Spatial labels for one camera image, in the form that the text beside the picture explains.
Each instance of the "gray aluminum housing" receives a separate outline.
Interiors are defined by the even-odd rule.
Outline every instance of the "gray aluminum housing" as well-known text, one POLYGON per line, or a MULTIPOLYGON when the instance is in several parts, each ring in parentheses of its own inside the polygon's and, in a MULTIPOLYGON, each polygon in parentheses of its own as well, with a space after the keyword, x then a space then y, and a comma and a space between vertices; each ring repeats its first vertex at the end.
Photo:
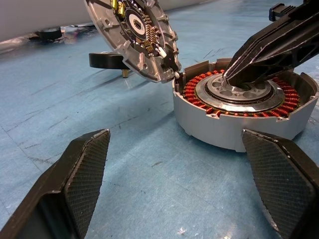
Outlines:
MULTIPOLYGON (((207 71, 225 69, 230 59, 218 59, 216 63, 208 61, 188 67, 184 71, 183 82, 207 71)), ((181 88, 173 81, 173 101, 177 122, 189 135, 206 143, 245 152, 242 141, 243 129, 256 130, 274 134, 283 138, 293 139, 305 127, 318 100, 318 85, 307 74, 297 75, 286 72, 286 77, 292 79, 292 85, 301 95, 301 104, 288 118, 277 117, 239 117, 223 115, 214 118, 206 114, 206 110, 193 105, 183 98, 181 88)))
MULTIPOLYGON (((123 62, 131 70, 153 82, 166 83, 175 78, 175 72, 172 68, 164 69, 161 65, 163 58, 160 56, 147 57, 144 53, 138 52, 131 46, 131 42, 121 35, 121 26, 115 17, 110 0, 84 0, 89 15, 96 28, 103 36, 108 45, 123 56, 123 62)), ((174 54, 174 61, 181 70, 181 64, 178 61, 178 49, 176 41, 178 40, 168 22, 168 16, 159 6, 158 0, 146 0, 145 10, 161 32, 159 38, 162 47, 168 52, 171 50, 174 54)))

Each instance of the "textured gripper pad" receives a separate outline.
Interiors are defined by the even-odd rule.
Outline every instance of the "textured gripper pad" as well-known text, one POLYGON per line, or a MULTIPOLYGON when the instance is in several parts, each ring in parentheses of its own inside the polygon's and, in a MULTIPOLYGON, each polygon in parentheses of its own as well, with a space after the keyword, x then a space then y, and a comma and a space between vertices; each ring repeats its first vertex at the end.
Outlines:
POLYGON ((243 142, 264 205, 282 238, 294 238, 315 198, 312 184, 275 142, 246 131, 243 142))
POLYGON ((109 141, 108 130, 88 140, 65 185, 66 201, 81 239, 86 235, 100 195, 109 141))

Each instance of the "floor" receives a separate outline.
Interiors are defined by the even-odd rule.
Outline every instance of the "floor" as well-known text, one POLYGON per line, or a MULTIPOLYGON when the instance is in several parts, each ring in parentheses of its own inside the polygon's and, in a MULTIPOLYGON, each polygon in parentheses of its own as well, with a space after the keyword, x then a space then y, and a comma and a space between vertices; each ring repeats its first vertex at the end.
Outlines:
MULTIPOLYGON (((216 0, 168 12, 183 67, 231 57, 269 24, 276 3, 216 0)), ((279 238, 246 154, 188 136, 174 117, 171 84, 90 68, 90 52, 109 50, 96 30, 69 27, 59 42, 7 44, 13 49, 0 55, 0 227, 72 139, 110 128, 87 239, 279 238)), ((319 58, 302 71, 319 79, 319 58)), ((295 142, 319 163, 319 105, 295 142)))

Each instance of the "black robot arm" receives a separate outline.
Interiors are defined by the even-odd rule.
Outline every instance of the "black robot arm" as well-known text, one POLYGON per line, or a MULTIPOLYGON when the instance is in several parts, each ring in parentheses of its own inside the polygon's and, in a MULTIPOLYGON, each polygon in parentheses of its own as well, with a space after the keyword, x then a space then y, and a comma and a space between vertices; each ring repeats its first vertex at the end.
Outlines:
POLYGON ((270 9, 272 24, 236 52, 223 77, 236 87, 261 82, 293 69, 319 53, 319 4, 304 0, 299 7, 280 3, 270 9))

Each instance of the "blue work surface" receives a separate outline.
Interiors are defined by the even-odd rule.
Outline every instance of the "blue work surface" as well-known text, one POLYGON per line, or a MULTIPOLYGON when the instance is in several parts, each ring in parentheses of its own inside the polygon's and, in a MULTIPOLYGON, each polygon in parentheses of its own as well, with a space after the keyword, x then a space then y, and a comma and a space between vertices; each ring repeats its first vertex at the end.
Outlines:
MULTIPOLYGON (((231 57, 269 24, 276 3, 217 0, 168 12, 183 67, 231 57)), ((68 27, 56 43, 18 38, 9 44, 15 49, 0 55, 0 227, 72 139, 109 128, 87 239, 279 238, 246 154, 188 136, 175 120, 170 83, 90 68, 90 52, 109 50, 95 29, 68 27)), ((317 79, 318 59, 296 72, 317 79)), ((316 163, 318 122, 316 107, 295 140, 316 163)))

